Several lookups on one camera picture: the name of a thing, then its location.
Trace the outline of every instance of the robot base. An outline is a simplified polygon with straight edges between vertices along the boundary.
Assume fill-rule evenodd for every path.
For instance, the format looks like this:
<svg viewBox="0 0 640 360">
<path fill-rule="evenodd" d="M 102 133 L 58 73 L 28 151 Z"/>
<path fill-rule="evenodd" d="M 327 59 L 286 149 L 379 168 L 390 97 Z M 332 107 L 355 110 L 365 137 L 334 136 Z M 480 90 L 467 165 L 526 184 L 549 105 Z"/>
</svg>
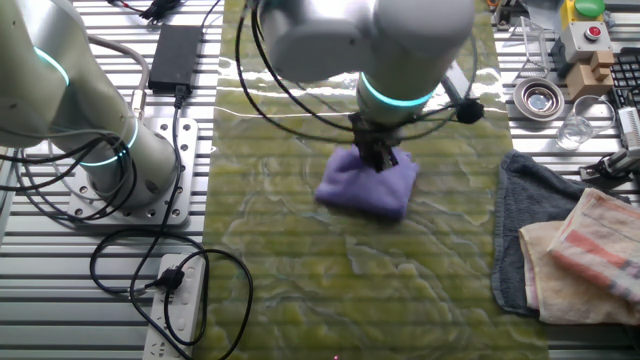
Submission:
<svg viewBox="0 0 640 360">
<path fill-rule="evenodd" d="M 172 142 L 170 140 L 173 138 L 172 121 L 172 119 L 146 119 L 145 123 L 149 130 Z M 193 182 L 196 143 L 198 141 L 198 123 L 195 120 L 180 119 L 178 128 L 180 129 L 178 145 L 181 150 L 180 155 L 184 171 L 182 172 L 181 185 L 173 204 L 173 210 L 167 223 L 169 226 L 179 226 L 189 220 L 191 184 Z M 86 172 L 81 168 L 76 170 L 73 187 L 88 198 L 98 197 L 89 183 Z M 162 223 L 172 189 L 173 184 L 163 196 L 148 206 L 134 210 L 121 210 L 104 219 L 81 223 L 80 226 L 158 226 Z M 77 216 L 82 216 L 83 214 L 86 216 L 87 214 L 95 213 L 103 206 L 103 201 L 89 201 L 71 194 L 71 201 L 67 211 Z"/>
</svg>

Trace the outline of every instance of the green mat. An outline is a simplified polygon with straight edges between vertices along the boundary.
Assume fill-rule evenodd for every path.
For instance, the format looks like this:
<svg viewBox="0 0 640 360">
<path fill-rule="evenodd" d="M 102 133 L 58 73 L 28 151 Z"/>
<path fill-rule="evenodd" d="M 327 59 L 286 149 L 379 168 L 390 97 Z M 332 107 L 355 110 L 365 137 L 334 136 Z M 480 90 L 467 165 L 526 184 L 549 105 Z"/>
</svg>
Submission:
<svg viewBox="0 0 640 360">
<path fill-rule="evenodd" d="M 204 237 L 207 247 L 239 254 L 255 281 L 249 326 L 231 359 L 547 359 L 541 326 L 501 312 L 490 291 L 497 167 L 512 145 L 485 2 L 477 0 L 475 91 L 486 120 L 402 144 L 421 172 L 407 219 L 396 225 L 314 203 L 335 145 L 296 139 L 250 108 L 233 55 L 241 8 L 226 2 Z M 300 131 L 348 138 L 296 115 L 269 80 L 248 28 L 245 35 L 246 78 L 265 111 Z M 458 61 L 471 69 L 470 46 Z M 355 75 L 342 75 L 311 92 L 349 112 L 357 108 L 355 85 Z M 447 101 L 438 93 L 430 106 Z M 207 333 L 194 354 L 200 360 L 229 347 L 247 297 L 239 270 L 213 260 Z"/>
</svg>

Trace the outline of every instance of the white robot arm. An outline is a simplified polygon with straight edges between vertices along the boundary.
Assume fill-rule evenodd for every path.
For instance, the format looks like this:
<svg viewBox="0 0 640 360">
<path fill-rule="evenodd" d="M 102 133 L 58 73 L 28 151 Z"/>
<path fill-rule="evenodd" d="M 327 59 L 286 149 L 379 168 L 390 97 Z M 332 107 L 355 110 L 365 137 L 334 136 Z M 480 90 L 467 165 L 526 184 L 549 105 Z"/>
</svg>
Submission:
<svg viewBox="0 0 640 360">
<path fill-rule="evenodd" d="M 464 96 L 452 80 L 464 79 L 455 58 L 471 36 L 473 0 L 260 0 L 257 6 L 269 61 L 283 78 L 315 82 L 360 72 L 360 111 L 351 120 L 354 128 L 382 131 L 355 134 L 361 157 L 378 159 L 371 165 L 379 170 L 390 165 L 380 164 L 386 155 L 376 144 L 392 156 L 390 147 L 400 142 L 399 131 L 385 128 L 420 114 L 441 82 L 453 100 Z"/>
<path fill-rule="evenodd" d="M 416 116 L 445 73 L 460 72 L 452 63 L 475 15 L 473 0 L 260 0 L 257 6 L 268 57 L 282 77 L 313 82 L 361 72 L 357 97 L 367 129 Z M 171 145 L 142 125 L 100 69 L 69 1 L 1 0 L 0 49 L 0 146 L 29 147 L 68 129 L 107 130 L 122 134 L 138 169 L 126 207 L 144 206 L 168 189 L 176 171 Z M 367 144 L 377 140 L 395 146 L 397 134 L 369 137 L 361 152 L 373 151 Z M 53 141 L 68 151 L 95 136 Z M 82 165 L 102 193 L 118 186 L 113 160 L 103 146 Z"/>
<path fill-rule="evenodd" d="M 71 129 L 106 130 L 121 135 L 137 167 L 136 189 L 125 209 L 154 201 L 172 185 L 176 165 L 171 144 L 134 116 L 100 69 L 82 19 L 68 0 L 0 1 L 0 49 L 0 146 L 30 147 Z M 69 151 L 97 136 L 52 141 Z M 120 185 L 121 170 L 114 160 L 106 144 L 83 160 L 81 166 L 100 193 Z"/>
</svg>

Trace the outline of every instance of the metal bowl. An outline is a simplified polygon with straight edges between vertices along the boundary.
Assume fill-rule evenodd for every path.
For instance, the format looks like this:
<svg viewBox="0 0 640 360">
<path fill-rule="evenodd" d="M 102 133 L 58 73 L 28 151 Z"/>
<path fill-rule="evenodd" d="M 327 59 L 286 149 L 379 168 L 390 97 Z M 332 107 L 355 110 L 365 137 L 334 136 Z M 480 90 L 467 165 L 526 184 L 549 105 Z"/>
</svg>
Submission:
<svg viewBox="0 0 640 360">
<path fill-rule="evenodd" d="M 564 107 L 562 91 L 554 83 L 530 78 L 516 86 L 513 101 L 520 112 L 536 121 L 556 119 Z"/>
</svg>

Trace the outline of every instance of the keyboard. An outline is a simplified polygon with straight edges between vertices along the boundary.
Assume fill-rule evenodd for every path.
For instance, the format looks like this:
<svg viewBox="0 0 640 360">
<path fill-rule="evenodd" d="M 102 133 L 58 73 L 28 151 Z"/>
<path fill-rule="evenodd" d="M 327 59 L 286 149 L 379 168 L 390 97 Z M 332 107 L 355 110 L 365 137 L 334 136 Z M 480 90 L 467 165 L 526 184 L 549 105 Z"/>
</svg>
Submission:
<svg viewBox="0 0 640 360">
<path fill-rule="evenodd" d="M 616 54 L 616 64 L 611 67 L 613 90 L 610 94 L 616 109 L 633 106 L 640 110 L 640 90 L 634 92 L 633 103 L 627 104 L 629 90 L 640 85 L 640 49 L 633 49 L 622 54 Z"/>
</svg>

